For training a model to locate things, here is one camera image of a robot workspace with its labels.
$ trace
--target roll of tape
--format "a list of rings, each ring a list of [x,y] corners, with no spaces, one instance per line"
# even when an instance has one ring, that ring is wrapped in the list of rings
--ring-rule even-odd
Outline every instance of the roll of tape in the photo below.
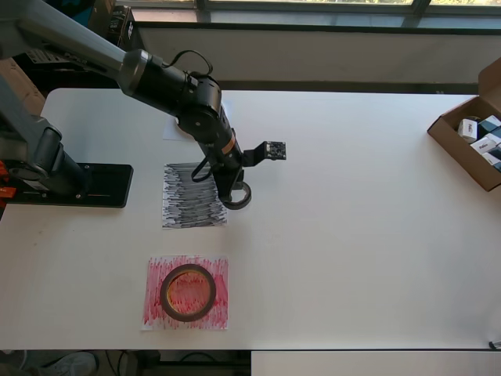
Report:
[[[170,288],[172,283],[180,276],[187,273],[199,273],[208,283],[209,296],[205,305],[194,313],[181,313],[175,309],[171,301]],[[211,310],[216,299],[216,283],[214,278],[204,267],[197,264],[185,264],[174,268],[164,279],[162,288],[160,289],[160,303],[162,308],[174,320],[188,323],[191,321],[199,320]]]

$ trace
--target sheet of paper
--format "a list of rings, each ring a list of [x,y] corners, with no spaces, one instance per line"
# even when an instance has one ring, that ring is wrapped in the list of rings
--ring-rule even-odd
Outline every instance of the sheet of paper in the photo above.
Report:
[[[222,106],[225,108],[226,117],[231,124],[231,112],[232,112],[232,104],[228,100],[222,101]],[[195,140],[188,133],[183,132],[177,123],[177,119],[173,116],[168,116],[167,124],[164,127],[164,136],[163,139],[169,139],[174,141],[189,141],[194,143]]]
[[[194,183],[191,173],[197,163],[166,164],[164,166],[164,197],[162,227],[185,229],[201,226],[219,226],[227,222],[227,211],[218,199],[214,178],[210,176]],[[209,172],[202,168],[198,177]]]
[[[216,299],[209,313],[191,323],[170,318],[160,304],[160,288],[165,277],[174,268],[185,264],[204,267],[213,276],[216,284]],[[148,263],[146,296],[142,314],[144,331],[165,329],[214,329],[228,328],[228,259],[202,256],[164,256],[152,257]]]

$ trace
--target robotic arm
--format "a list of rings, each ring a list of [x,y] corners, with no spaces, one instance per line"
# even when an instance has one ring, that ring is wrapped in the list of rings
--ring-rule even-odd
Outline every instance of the robotic arm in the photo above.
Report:
[[[210,76],[210,63],[200,55],[208,67],[203,74],[174,66],[183,54],[194,51],[183,51],[166,64],[146,51],[124,52],[42,0],[3,0],[0,59],[33,48],[110,77],[126,95],[177,117],[179,128],[199,143],[205,155],[192,173],[193,181],[213,175],[219,199],[229,209],[243,208],[251,201],[251,188],[243,181],[244,167],[264,159],[286,159],[285,143],[263,142],[242,152],[221,105],[221,89]],[[4,85],[2,98],[8,97],[5,91]],[[85,173],[88,166],[76,164],[64,153],[60,133],[45,119],[38,120],[37,126],[30,122],[12,95],[0,103],[0,160],[10,174],[43,192],[86,195],[92,184]],[[197,176],[206,163],[211,172]],[[244,190],[244,199],[233,202],[233,190]]]

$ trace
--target shoe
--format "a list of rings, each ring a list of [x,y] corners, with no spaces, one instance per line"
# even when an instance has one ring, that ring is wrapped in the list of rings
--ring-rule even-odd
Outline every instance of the shoe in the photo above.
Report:
[[[90,352],[74,352],[38,371],[40,376],[94,376],[97,362]]]

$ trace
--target gray wall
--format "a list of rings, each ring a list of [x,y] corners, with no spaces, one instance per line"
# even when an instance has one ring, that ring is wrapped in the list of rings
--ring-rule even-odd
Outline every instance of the gray wall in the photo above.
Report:
[[[159,28],[141,35],[167,61],[183,49],[200,51],[221,81],[475,83],[501,56],[501,36]],[[182,60],[204,69],[196,58]]]

